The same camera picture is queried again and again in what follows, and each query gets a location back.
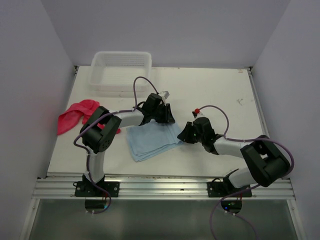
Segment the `light blue towel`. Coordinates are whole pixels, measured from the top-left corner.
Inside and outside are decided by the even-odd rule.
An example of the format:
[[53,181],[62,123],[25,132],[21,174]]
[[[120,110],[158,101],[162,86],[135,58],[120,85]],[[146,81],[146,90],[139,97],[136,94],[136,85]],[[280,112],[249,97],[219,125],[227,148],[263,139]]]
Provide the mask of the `light blue towel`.
[[177,123],[160,124],[152,120],[141,126],[126,130],[126,140],[135,162],[142,162],[180,146],[178,139],[182,132]]

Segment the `red towel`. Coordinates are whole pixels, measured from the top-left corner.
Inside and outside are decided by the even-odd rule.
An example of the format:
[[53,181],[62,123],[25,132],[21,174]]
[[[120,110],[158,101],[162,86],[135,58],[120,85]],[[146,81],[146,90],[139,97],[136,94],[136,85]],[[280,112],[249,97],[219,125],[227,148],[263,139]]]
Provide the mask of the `red towel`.
[[100,103],[93,99],[84,99],[78,103],[73,103],[58,117],[57,135],[59,136],[70,131],[80,120],[82,120],[82,124],[84,125],[99,106]]

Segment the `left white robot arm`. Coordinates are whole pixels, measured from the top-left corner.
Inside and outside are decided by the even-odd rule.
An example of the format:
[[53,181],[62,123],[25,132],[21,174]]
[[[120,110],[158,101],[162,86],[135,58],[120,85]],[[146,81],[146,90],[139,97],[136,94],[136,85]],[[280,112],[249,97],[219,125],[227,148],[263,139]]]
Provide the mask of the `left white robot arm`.
[[130,126],[143,126],[154,120],[158,124],[174,124],[171,106],[166,102],[168,91],[151,93],[142,106],[129,110],[110,111],[99,106],[74,140],[77,147],[87,152],[84,177],[89,181],[86,190],[92,196],[103,193],[105,151],[110,147],[117,130]]

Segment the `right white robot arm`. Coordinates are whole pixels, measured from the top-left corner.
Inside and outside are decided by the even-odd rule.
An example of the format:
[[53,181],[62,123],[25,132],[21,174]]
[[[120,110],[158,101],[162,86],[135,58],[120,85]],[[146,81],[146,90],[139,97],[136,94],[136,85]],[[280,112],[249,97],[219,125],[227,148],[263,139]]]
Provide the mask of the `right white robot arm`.
[[252,184],[268,187],[291,170],[289,160],[267,136],[261,135],[249,142],[228,140],[215,133],[207,117],[188,121],[177,138],[188,144],[201,143],[208,153],[238,157],[245,161],[246,167],[237,168],[222,180],[211,182],[210,187],[219,197],[235,196]]

